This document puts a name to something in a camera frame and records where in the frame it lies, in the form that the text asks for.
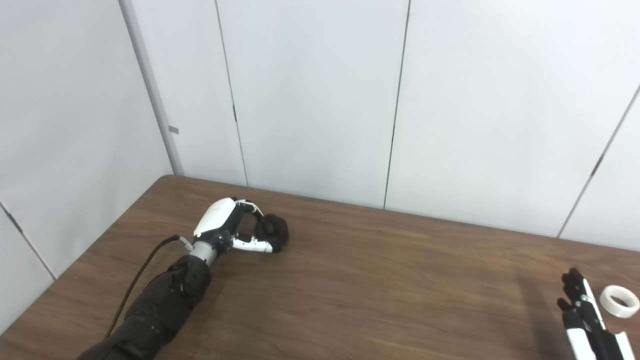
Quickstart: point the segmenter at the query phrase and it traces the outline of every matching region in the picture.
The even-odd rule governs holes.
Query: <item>white plastic casing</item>
[[[221,227],[235,208],[236,202],[230,197],[214,202],[200,219],[198,226],[193,231],[193,236],[198,237],[198,234]]]

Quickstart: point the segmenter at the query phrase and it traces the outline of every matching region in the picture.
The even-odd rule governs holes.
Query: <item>tape roll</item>
[[[622,300],[626,306],[615,301],[612,297]],[[640,309],[640,300],[629,289],[618,285],[609,285],[600,294],[600,305],[613,316],[626,319]]]

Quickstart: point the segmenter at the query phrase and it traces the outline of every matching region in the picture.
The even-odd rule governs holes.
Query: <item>silver cylinder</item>
[[[196,241],[193,244],[193,250],[189,255],[195,256],[207,263],[207,265],[211,266],[213,261],[216,259],[216,256],[218,256],[218,252],[210,243],[207,243],[206,241]]]

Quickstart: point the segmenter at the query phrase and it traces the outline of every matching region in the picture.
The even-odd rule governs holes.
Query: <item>prosthetic hand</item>
[[[249,213],[257,219],[253,234],[237,233],[240,221]],[[231,248],[280,252],[289,238],[289,230],[284,219],[263,215],[254,203],[226,198],[209,207],[193,235],[193,244],[177,235],[161,243],[180,239],[189,254],[151,280],[127,310],[122,325],[113,334],[109,331],[102,342],[77,360],[153,359],[177,335],[202,300],[211,282],[209,267],[220,254]]]
[[[587,279],[572,268],[562,281],[570,303],[558,299],[558,306],[576,360],[635,360],[627,333],[607,331]]]

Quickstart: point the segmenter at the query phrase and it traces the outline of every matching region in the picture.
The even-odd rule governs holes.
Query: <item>wooden table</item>
[[[157,359],[569,360],[563,272],[578,266],[597,294],[611,283],[640,292],[637,252],[166,176],[0,337],[0,359],[75,359],[158,241],[191,234],[229,196],[284,217],[290,242],[220,257]],[[132,297],[183,253],[161,250]],[[603,316],[640,354],[640,315]]]

